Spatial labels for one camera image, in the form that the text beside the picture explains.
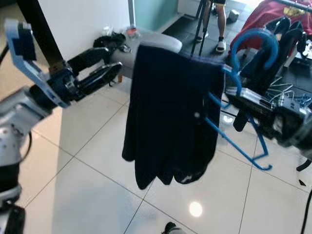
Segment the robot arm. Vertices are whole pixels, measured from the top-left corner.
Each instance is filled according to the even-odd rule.
[[[258,131],[262,135],[275,138],[284,148],[295,146],[304,157],[312,160],[312,111],[309,107],[302,108],[284,95],[271,103],[248,88],[243,88],[240,95],[236,92],[234,87],[226,90],[230,102],[259,121]]]
[[[107,48],[96,48],[56,64],[45,74],[33,62],[36,56],[31,26],[10,19],[5,22],[5,33],[14,65],[35,83],[0,102],[0,234],[21,234],[25,210],[15,202],[21,193],[20,148],[27,135],[55,107],[66,108],[112,82],[122,64],[99,67],[79,81],[80,71],[109,56]]]

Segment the hanger hook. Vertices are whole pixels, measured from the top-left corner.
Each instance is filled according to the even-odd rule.
[[[251,29],[243,33],[234,43],[232,47],[232,66],[233,70],[232,73],[238,73],[239,71],[239,60],[236,56],[238,47],[240,44],[245,41],[246,39],[249,39],[250,37],[261,37],[264,40],[267,40],[267,42],[271,46],[271,54],[269,59],[266,61],[264,68],[269,69],[273,63],[276,61],[277,56],[278,56],[278,42],[276,40],[276,37],[273,33],[271,33],[269,30],[262,29],[262,28],[257,28],[257,29]]]

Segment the gray stool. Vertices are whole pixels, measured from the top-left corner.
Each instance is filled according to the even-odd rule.
[[[140,43],[179,53],[182,48],[182,42],[173,37],[155,33],[148,30],[139,30],[140,37],[135,40],[127,38],[126,44],[131,47],[131,53],[124,53],[116,50],[111,57],[111,62],[121,62],[123,67],[118,75],[118,81],[122,82],[123,76],[132,78],[132,73],[137,56],[137,49]]]

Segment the tile grout line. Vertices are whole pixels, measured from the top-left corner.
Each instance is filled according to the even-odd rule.
[[[272,177],[274,177],[275,179],[278,179],[278,180],[280,180],[280,181],[282,181],[282,182],[284,182],[284,183],[286,183],[286,184],[288,184],[288,185],[290,185],[290,186],[293,186],[293,187],[295,187],[296,189],[299,189],[299,190],[301,190],[301,191],[303,191],[303,192],[305,192],[305,193],[309,193],[309,192],[307,192],[307,191],[305,191],[305,190],[303,190],[303,189],[301,189],[301,188],[299,188],[299,187],[297,187],[297,186],[295,186],[295,185],[293,185],[293,184],[290,184],[290,183],[287,182],[287,181],[282,180],[281,178],[279,178],[279,177],[277,177],[277,176],[275,176],[275,175],[270,174],[268,171],[262,171],[262,170],[259,170],[259,169],[258,169],[258,171],[260,171],[260,172],[262,172],[262,173],[265,173],[265,174],[267,174],[267,175],[269,175],[269,176],[272,176]]]
[[[192,228],[189,228],[187,225],[185,225],[184,223],[180,222],[179,220],[173,218],[171,215],[167,214],[166,212],[162,211],[160,208],[154,206],[152,203],[150,203],[147,200],[144,200],[147,204],[151,205],[152,207],[154,207],[155,209],[157,209],[158,211],[162,212],[163,214],[167,215],[169,218],[173,219],[174,221],[182,224],[184,227],[186,227],[187,229],[191,230],[193,233],[198,234],[197,232],[195,232]]]
[[[257,143],[258,143],[258,138],[257,138],[257,141],[255,142],[255,147],[254,147],[253,156],[255,155],[255,151],[256,151],[256,148],[257,148]],[[248,186],[247,186],[247,190],[246,190],[246,196],[245,196],[245,201],[244,201],[243,213],[242,213],[242,218],[240,219],[238,234],[240,234],[240,230],[241,230],[242,223],[243,223],[243,218],[244,218],[244,213],[245,213],[245,206],[246,206],[246,201],[247,201],[247,196],[248,196],[248,190],[249,190],[249,186],[250,186],[250,179],[251,179],[251,177],[252,177],[252,172],[253,172],[253,165],[252,165],[251,168],[250,168],[249,179],[248,179]]]
[[[104,125],[108,122],[108,121],[110,121],[116,114],[117,114],[117,112],[122,108],[122,107],[124,107],[126,105],[126,103],[125,104],[123,104],[114,114],[113,114],[113,116],[112,117],[110,117],[105,123],[104,123]],[[87,143],[89,143],[89,141],[104,127],[104,125],[88,140],[88,142]],[[58,145],[56,145],[55,143],[53,143],[53,142],[51,142],[49,139],[47,139],[46,137],[44,137],[44,136],[42,136],[40,133],[38,133],[38,132],[36,132],[36,131],[34,131],[35,133],[37,133],[39,136],[41,136],[42,138],[44,138],[45,140],[47,140],[48,142],[50,142],[51,144],[53,144],[53,145],[55,145],[56,147],[58,147],[59,149],[61,149],[61,150],[63,150],[64,152],[66,152],[67,154],[69,154],[72,158],[43,186],[43,188],[34,196],[34,198],[33,199],[31,199],[27,204],[26,204],[26,206],[25,206],[25,208],[27,208],[28,207],[28,205],[30,204],[30,203],[32,203],[35,199],[36,199],[36,197],[49,185],[49,183],[65,168],[65,166],[67,166],[67,164],[69,163],[69,162],[71,162],[72,161],[72,159],[73,158],[75,158],[75,159],[78,159],[78,158],[76,158],[75,156],[81,151],[81,149],[83,148],[83,147],[85,147],[85,145],[87,144],[84,144],[83,145],[83,147],[75,154],[75,156],[73,156],[72,154],[70,154],[69,152],[67,152],[66,150],[64,150],[64,149],[62,149],[60,146],[58,146]]]
[[[104,97],[104,98],[107,98],[107,99],[109,99],[109,100],[111,100],[111,101],[114,101],[114,102],[116,102],[116,103],[119,104],[119,105],[124,105],[124,104],[126,104],[126,103],[129,101],[129,99],[127,99],[127,100],[125,101],[125,103],[123,104],[123,103],[121,103],[121,102],[119,102],[119,101],[116,101],[116,100],[112,99],[111,97],[106,96],[105,94],[98,93],[97,95],[100,95],[100,96],[102,96],[102,97]]]
[[[236,158],[236,157],[234,157],[234,156],[232,156],[232,155],[230,155],[230,154],[228,154],[228,153],[226,153],[226,152],[223,152],[222,150],[219,150],[218,148],[217,148],[216,150],[218,150],[219,152],[221,152],[221,153],[223,153],[223,154],[225,154],[225,155],[227,155],[227,156],[230,156],[231,158],[236,159],[237,161],[239,161],[239,162],[241,162],[241,163],[246,164],[247,166],[250,166],[250,167],[252,166],[252,165],[248,164],[247,162],[244,162],[243,160],[240,160],[240,159],[238,159],[238,158]]]
[[[48,141],[49,143],[51,143],[52,145],[58,147],[59,149],[63,150],[65,153],[67,153],[67,154],[69,154],[71,157],[73,157],[73,155],[72,155],[70,152],[66,151],[65,149],[63,149],[63,148],[60,147],[59,145],[56,145],[54,142],[52,142],[50,139],[46,138],[44,135],[40,134],[40,133],[37,132],[36,130],[33,129],[33,130],[31,130],[31,131],[35,132],[36,134],[38,134],[38,135],[39,135],[40,137],[42,137],[43,139],[47,140],[47,141]]]
[[[102,127],[99,128],[99,130],[97,130],[92,137],[90,137],[90,139],[77,151],[77,153],[75,153],[74,157],[76,158],[76,155],[99,133],[99,131],[102,130],[102,128],[121,110],[121,108],[124,107],[124,105],[122,105],[104,124]]]
[[[30,202],[27,203],[27,205],[24,207],[25,209],[32,203],[36,197],[50,184],[50,182],[73,160],[73,156],[68,162],[43,186],[43,188],[34,196],[33,199],[30,200]]]
[[[90,166],[88,163],[82,161],[81,159],[75,157],[75,159],[77,159],[79,162],[83,163],[84,165],[86,165],[87,167],[90,167],[92,170],[96,171],[97,173],[100,173],[102,176],[106,177],[107,179],[109,179],[110,181],[114,182],[115,184],[119,185],[120,187],[124,188],[125,190],[127,190],[128,192],[132,193],[133,195],[137,196],[140,199],[141,198],[139,195],[136,195],[134,192],[132,192],[131,190],[127,189],[125,186],[123,186],[122,184],[119,184],[117,181],[113,180],[112,178],[110,178],[109,176],[107,176],[106,174],[104,174],[103,172],[97,170],[96,168]]]
[[[76,157],[76,155],[82,150],[82,148],[83,147],[85,147],[85,145],[86,144],[88,144],[89,143],[89,141],[118,113],[118,111],[120,111],[121,110],[121,108],[122,107],[124,107],[124,106],[127,106],[127,102],[128,102],[129,100],[127,100],[124,104],[121,104],[121,103],[119,103],[119,102],[116,102],[116,101],[114,101],[114,102],[116,102],[117,104],[119,104],[119,105],[121,105],[120,106],[120,108],[119,109],[117,109],[117,111],[99,128],[99,130],[97,130],[96,132],[95,132],[95,134],[94,135],[92,135],[91,136],[91,138],[77,151],[77,153],[75,153],[74,155],[73,154],[71,154],[70,152],[68,152],[68,151],[66,151],[65,149],[63,149],[61,146],[59,146],[59,145],[57,145],[57,144],[55,144],[54,142],[52,142],[50,139],[48,139],[46,136],[44,136],[43,134],[41,134],[40,132],[37,132],[36,130],[34,130],[34,129],[32,129],[32,131],[34,131],[36,134],[38,134],[40,137],[42,137],[42,138],[44,138],[45,140],[47,140],[47,141],[49,141],[51,144],[53,144],[53,145],[55,145],[55,146],[57,146],[57,147],[59,147],[61,150],[63,150],[64,152],[66,152],[66,153],[68,153],[69,155],[71,155],[72,157]]]
[[[130,222],[129,222],[129,224],[128,224],[128,226],[127,226],[127,228],[126,228],[126,230],[124,231],[124,233],[123,233],[123,234],[126,234],[126,232],[127,232],[128,228],[130,227],[130,224],[132,223],[132,220],[135,218],[135,216],[136,216],[136,214],[137,214],[138,210],[140,209],[140,207],[141,207],[141,205],[142,205],[142,203],[143,203],[143,201],[144,201],[144,199],[145,199],[146,195],[148,194],[149,190],[151,189],[151,187],[152,187],[152,185],[153,185],[154,181],[155,181],[155,180],[153,180],[153,181],[152,181],[151,186],[148,188],[148,190],[147,190],[147,192],[146,192],[146,194],[145,194],[144,198],[142,199],[142,201],[141,201],[140,205],[138,206],[138,208],[137,208],[137,210],[136,210],[135,214],[133,215],[132,219],[130,220]]]

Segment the person's leg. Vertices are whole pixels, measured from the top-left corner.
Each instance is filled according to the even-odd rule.
[[[204,15],[203,15],[203,27],[207,28],[207,24],[208,24],[208,15],[209,15],[209,10],[210,10],[210,1],[207,0],[207,5],[206,8],[204,10]],[[199,32],[198,37],[196,38],[197,42],[201,42],[204,38],[204,32]]]
[[[224,37],[224,30],[226,25],[226,15],[224,5],[217,4],[216,10],[218,12],[218,27],[220,32],[220,37]]]
[[[203,16],[203,27],[207,28],[207,24],[208,24],[208,15],[209,15],[209,10],[210,10],[210,1],[207,0],[207,5],[206,5],[206,9],[204,11],[204,16]]]
[[[216,4],[216,10],[218,12],[218,27],[219,27],[219,43],[216,47],[217,52],[223,53],[226,50],[226,43],[224,40],[224,31],[226,25],[226,15],[224,4]]]

